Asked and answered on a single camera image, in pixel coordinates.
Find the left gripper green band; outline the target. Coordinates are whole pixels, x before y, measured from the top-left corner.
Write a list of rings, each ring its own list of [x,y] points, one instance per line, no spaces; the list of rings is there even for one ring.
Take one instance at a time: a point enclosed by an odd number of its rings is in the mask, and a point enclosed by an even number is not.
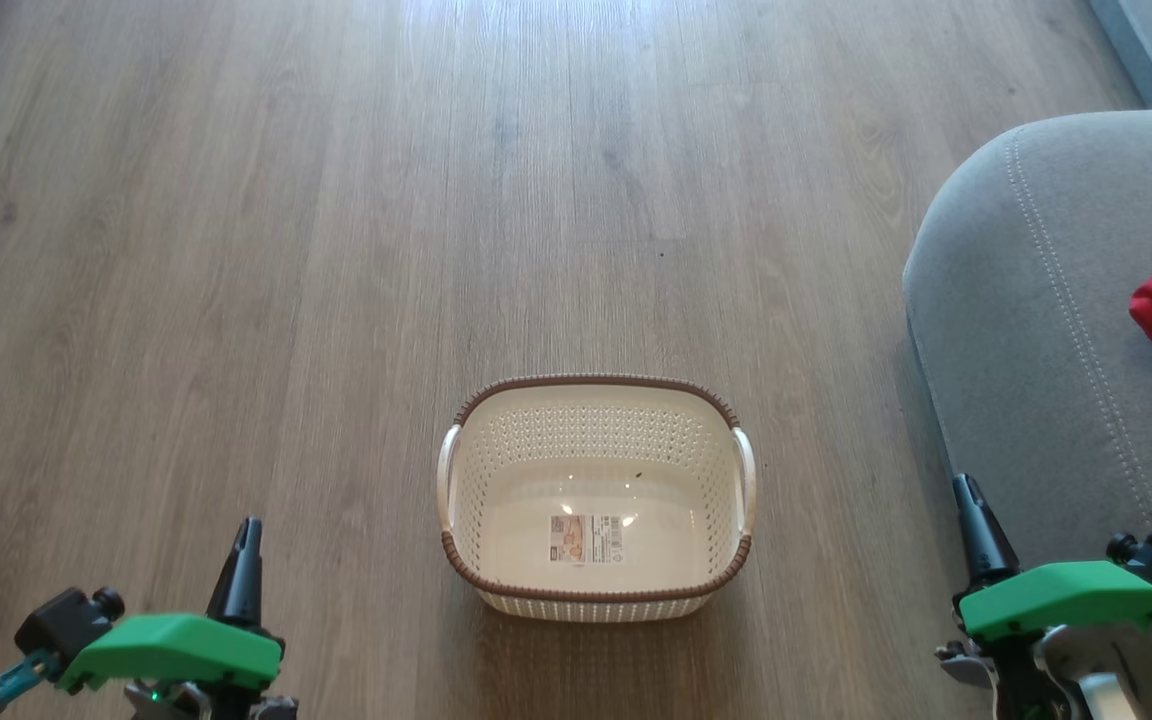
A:
[[[300,720],[297,698],[270,692],[285,647],[260,629],[260,518],[238,525],[205,615],[129,617],[83,647],[56,685],[123,683],[131,720]]]

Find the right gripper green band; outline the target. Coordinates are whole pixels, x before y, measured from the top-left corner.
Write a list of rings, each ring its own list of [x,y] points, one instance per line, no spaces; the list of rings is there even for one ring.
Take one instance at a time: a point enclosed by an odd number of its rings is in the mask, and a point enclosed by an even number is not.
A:
[[[1152,584],[1108,561],[1021,571],[977,480],[952,478],[967,564],[964,641],[934,655],[992,694],[992,720],[1146,720],[1116,634],[1152,630]]]

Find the white printed basket label sticker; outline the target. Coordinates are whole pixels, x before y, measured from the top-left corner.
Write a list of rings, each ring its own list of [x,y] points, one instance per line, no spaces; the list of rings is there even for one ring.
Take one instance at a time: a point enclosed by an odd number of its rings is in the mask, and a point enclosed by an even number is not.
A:
[[[626,528],[634,516],[562,514],[550,518],[550,562],[626,564]]]

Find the cream laundry basket brown rim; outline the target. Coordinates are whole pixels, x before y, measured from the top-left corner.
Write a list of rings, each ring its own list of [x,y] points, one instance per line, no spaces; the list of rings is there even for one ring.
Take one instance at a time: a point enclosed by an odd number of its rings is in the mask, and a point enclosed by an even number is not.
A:
[[[653,623],[702,609],[746,564],[753,446],[732,406],[645,376],[509,379],[468,397],[435,458],[445,559],[494,611]],[[626,564],[550,562],[550,518],[634,516]]]

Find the grey fabric sofa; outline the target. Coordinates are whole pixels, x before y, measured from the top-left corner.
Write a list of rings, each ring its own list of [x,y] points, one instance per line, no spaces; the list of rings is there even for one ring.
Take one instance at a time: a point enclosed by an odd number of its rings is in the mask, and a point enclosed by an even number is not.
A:
[[[1028,568],[1152,532],[1152,109],[1006,128],[934,196],[902,274],[952,473]]]

